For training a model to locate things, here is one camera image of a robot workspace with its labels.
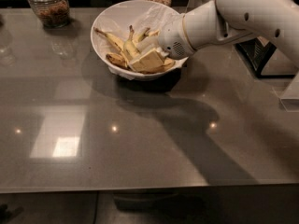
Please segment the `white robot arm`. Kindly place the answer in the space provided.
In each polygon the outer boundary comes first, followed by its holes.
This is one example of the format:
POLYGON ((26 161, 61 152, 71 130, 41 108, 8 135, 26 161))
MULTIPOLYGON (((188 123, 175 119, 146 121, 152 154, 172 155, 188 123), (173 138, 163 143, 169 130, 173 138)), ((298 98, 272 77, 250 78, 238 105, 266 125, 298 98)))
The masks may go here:
POLYGON ((158 35, 137 47, 156 47, 180 60, 210 45, 234 44, 256 36, 298 63, 299 6, 292 0, 210 0, 171 17, 158 35))

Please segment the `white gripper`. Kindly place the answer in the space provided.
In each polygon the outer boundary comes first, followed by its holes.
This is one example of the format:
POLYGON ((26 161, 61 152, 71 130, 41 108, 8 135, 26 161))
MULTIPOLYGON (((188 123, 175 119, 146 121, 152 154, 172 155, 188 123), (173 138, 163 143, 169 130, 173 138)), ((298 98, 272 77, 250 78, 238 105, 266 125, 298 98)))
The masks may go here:
POLYGON ((190 44, 184 28, 184 15, 169 20, 156 36, 147 36, 136 47, 140 51, 132 53, 129 67, 137 73, 158 73, 164 68, 164 58, 157 47, 165 50, 172 59, 181 60, 192 56, 195 49, 190 44))

